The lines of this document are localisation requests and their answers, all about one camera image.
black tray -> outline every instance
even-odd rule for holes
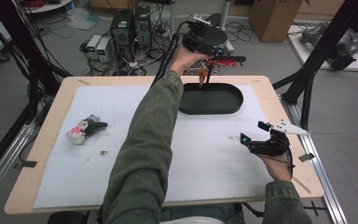
[[[242,92],[227,83],[186,83],[179,111],[189,115],[232,114],[243,103]]]

floor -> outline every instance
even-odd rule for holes
[[[48,13],[38,22],[58,21],[65,16],[63,11]],[[248,24],[246,19],[229,18]],[[71,74],[84,76],[88,68],[87,61],[79,46],[90,39],[92,34],[103,34],[107,31],[110,20],[99,20],[96,27],[88,31],[70,29],[68,20],[50,25],[51,32],[43,40],[58,62]],[[288,40],[281,44],[262,44],[253,31],[245,31],[250,41],[232,41],[235,49],[233,55],[246,56],[243,67],[222,68],[223,75],[264,75],[271,83],[281,80],[300,67]],[[153,76],[157,64],[146,67],[147,75]],[[277,90],[283,93],[287,87]],[[27,81],[21,75],[13,60],[0,62],[0,140],[10,128],[17,116],[27,104]],[[358,223],[358,72],[333,72],[320,70],[314,80],[310,108],[310,131],[313,143],[324,165],[339,203],[348,223]],[[0,183],[0,223],[47,223],[49,214],[29,216],[9,216],[4,206],[11,188],[20,171],[11,169]],[[313,200],[315,206],[325,207],[322,199]],[[253,207],[263,210],[264,204],[252,203]],[[311,206],[311,201],[304,201]],[[332,223],[325,211],[307,211],[313,223]],[[245,210],[247,223],[261,223]]]

stuffed toy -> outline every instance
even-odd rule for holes
[[[107,123],[100,122],[100,118],[90,115],[88,118],[82,119],[71,131],[68,131],[66,137],[71,143],[79,145],[84,143],[95,131],[106,127]]]

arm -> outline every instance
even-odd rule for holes
[[[274,159],[278,161],[268,157],[259,156],[259,158],[266,164],[269,174],[274,179],[266,185],[266,209],[263,224],[312,223],[291,182],[287,164],[282,162],[287,161],[286,155],[275,157]]]
[[[179,46],[170,71],[138,105],[103,198],[103,223],[159,223],[172,160],[172,132],[183,93],[180,75],[206,58]]]

person's right arm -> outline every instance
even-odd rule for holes
[[[269,175],[274,181],[266,185],[266,208],[263,224],[309,224],[310,216],[305,212],[303,203],[291,181],[286,155],[274,157],[259,156],[266,164]]]

